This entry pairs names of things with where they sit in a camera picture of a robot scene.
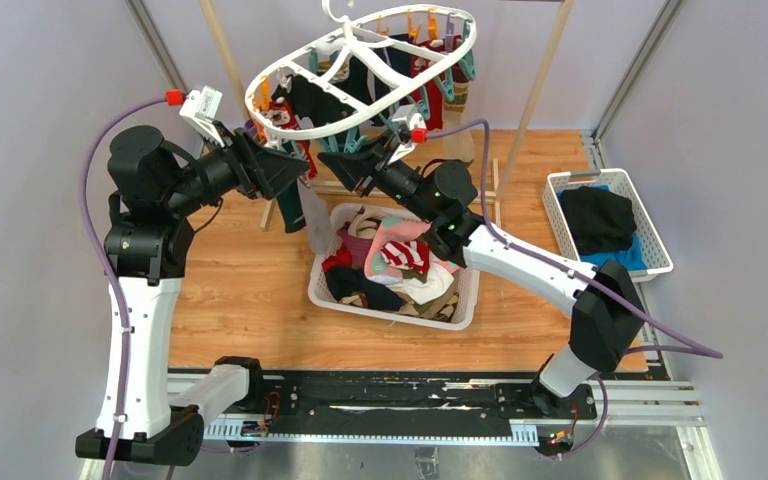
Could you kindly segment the grey sock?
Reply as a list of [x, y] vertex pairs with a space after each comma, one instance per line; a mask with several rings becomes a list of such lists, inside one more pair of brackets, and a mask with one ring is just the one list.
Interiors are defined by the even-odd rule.
[[334, 236], [327, 204], [303, 180], [297, 185], [310, 248], [314, 254], [326, 254]]

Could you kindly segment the white round clip hanger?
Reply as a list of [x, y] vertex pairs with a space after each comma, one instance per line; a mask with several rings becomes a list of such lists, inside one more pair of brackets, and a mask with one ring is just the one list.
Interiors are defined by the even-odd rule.
[[343, 136], [362, 125], [441, 126], [441, 103], [475, 76], [474, 16], [459, 8], [411, 4], [363, 17], [322, 13], [333, 31], [273, 61], [243, 99], [270, 140]]

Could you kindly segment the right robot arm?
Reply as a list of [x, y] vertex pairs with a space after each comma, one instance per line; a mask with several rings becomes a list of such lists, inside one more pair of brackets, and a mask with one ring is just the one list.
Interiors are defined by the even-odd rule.
[[438, 258], [508, 280], [569, 318], [567, 343], [519, 399], [544, 417], [559, 415], [581, 384], [616, 370], [643, 324], [629, 272], [616, 261], [574, 261], [503, 232], [471, 210], [479, 192], [464, 162], [433, 160], [423, 173], [398, 158], [398, 147], [384, 134], [357, 152], [317, 157], [347, 190], [365, 195], [377, 189], [426, 223], [425, 241]]

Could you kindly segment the pink sock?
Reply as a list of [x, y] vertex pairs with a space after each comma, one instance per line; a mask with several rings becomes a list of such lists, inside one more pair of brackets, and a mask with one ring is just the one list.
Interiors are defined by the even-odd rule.
[[[442, 267], [449, 274], [454, 274], [460, 267], [450, 261], [441, 260], [436, 256], [428, 242], [424, 239], [429, 226], [425, 223], [403, 220], [396, 217], [386, 217], [379, 224], [372, 245], [363, 265], [363, 272], [368, 280], [390, 286], [402, 282], [405, 279], [419, 279], [425, 281], [432, 267]], [[416, 270], [401, 270], [388, 265], [381, 254], [381, 249], [390, 241], [421, 240], [430, 249], [430, 268], [426, 273], [420, 274]]]

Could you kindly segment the dark teal sock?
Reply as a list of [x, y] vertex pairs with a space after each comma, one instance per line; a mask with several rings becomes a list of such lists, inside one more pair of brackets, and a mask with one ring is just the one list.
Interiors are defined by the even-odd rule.
[[280, 210], [285, 233], [296, 233], [306, 227], [306, 219], [297, 182], [291, 184], [278, 194], [275, 200]]

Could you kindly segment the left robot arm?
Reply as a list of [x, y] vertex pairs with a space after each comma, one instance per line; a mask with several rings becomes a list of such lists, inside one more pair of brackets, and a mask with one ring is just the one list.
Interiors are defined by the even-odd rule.
[[308, 170], [305, 160], [260, 146], [246, 131], [224, 132], [194, 157], [155, 127], [118, 133], [107, 169], [110, 229], [96, 240], [109, 282], [112, 339], [96, 424], [76, 439], [81, 458], [183, 467], [198, 456], [205, 428], [227, 408], [259, 410], [267, 398], [260, 362], [224, 356], [176, 396], [168, 393], [171, 326], [196, 231], [190, 216], [224, 195], [271, 199]]

